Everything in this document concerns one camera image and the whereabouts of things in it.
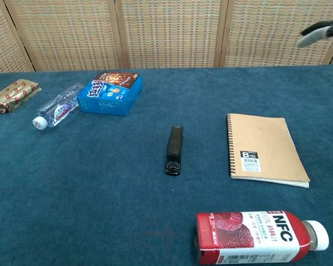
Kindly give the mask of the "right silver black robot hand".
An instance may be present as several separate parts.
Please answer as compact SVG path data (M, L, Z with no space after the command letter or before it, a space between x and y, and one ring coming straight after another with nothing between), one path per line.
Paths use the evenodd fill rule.
M317 22L301 32L302 38L297 42L298 48L310 46L319 40L333 37L333 21Z

